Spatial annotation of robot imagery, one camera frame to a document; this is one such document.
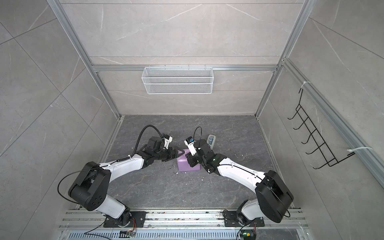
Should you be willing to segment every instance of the side wall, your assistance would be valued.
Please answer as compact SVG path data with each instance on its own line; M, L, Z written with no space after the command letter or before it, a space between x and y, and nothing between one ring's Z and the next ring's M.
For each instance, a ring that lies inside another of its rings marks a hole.
M0 2L0 239L51 239L70 208L58 181L108 140L116 119L84 68L45 0Z
M277 64L300 0L61 0L93 64ZM148 95L101 72L121 114L253 115L271 72L215 72L212 94Z
M318 0L290 56L382 158L383 7L382 1L374 0ZM382 239L384 190L364 164L352 156L316 170L325 163L321 153L305 153L316 145L312 138L301 143L309 132L303 126L293 129L302 123L297 115L288 119L295 114L299 89L283 70L260 117L282 176L295 195L295 207L303 209L315 239ZM346 157L348 145L305 92L301 104L336 158Z

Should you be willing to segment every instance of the black wire rack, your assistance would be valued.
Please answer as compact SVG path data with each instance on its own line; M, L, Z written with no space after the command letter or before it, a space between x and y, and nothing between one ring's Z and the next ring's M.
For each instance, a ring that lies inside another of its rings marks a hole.
M326 143L326 141L324 140L323 136L321 135L321 133L319 132L319 130L317 129L317 127L313 124L313 121L311 120L311 118L308 116L308 114L306 113L306 111L304 110L304 108L302 107L302 105L300 104L301 103L301 97L303 96L303 89L301 88L300 91L299 91L299 94L300 94L300 100L299 100L299 104L297 105L295 111L296 113L294 114L294 116L292 118L288 118L289 120L292 120L296 115L298 115L300 117L300 119L302 120L302 124L298 127L298 128L293 128L294 130L298 130L300 129L303 125L307 128L308 132L310 133L310 135L308 136L308 139L306 142L301 142L302 144L307 144L308 141L310 140L310 138L312 137L314 142L316 143L317 145L317 148L315 150L313 150L312 152L306 152L306 154L312 154L314 153L316 150L319 150L322 154L322 156L324 157L325 159L325 164L321 165L320 167L314 167L314 169L320 169L322 167L324 167L325 165L328 165L330 167L338 164L338 163L341 163L342 161L344 161L345 159L353 156L355 153L354 152L351 152L350 154L347 155L347 157L343 158L342 160L338 160L335 155L333 154L332 150L329 148L328 144ZM308 127L307 123L306 122L310 122L313 127L314 127L314 130L311 131L310 128ZM321 138L321 144L319 145L318 141L316 141L315 137L314 137L314 134L317 133L320 138ZM324 146L326 147L326 149L329 150L330 152L330 158L331 160L327 160L325 154L324 154L324 150L321 149L321 147Z

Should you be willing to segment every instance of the white wire basket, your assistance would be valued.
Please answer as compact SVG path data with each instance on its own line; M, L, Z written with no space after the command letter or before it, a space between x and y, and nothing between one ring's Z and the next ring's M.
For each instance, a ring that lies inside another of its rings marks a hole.
M148 94L212 93L211 67L146 67L142 80Z

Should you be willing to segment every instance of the purple object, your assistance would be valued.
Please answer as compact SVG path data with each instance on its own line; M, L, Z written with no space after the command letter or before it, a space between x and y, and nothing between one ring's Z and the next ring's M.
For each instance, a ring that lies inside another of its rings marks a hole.
M189 149L184 149L185 153L177 158L177 167L179 168L180 172L187 172L187 171L197 171L200 170L200 164L197 164L194 167L191 167L188 163L187 157L185 156L187 153L189 153Z

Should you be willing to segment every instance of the white zip tie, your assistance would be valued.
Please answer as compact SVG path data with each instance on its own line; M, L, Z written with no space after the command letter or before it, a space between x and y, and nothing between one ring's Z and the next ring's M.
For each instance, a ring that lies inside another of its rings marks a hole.
M300 88L303 88L304 84L306 84L306 83L310 83L310 82L306 82L306 81L304 81L304 82L303 82L303 85L302 85Z
M354 148L354 149L347 149L348 152L353 152L355 150L359 150L359 149L371 149L373 150L373 148L371 147L357 147L357 148Z

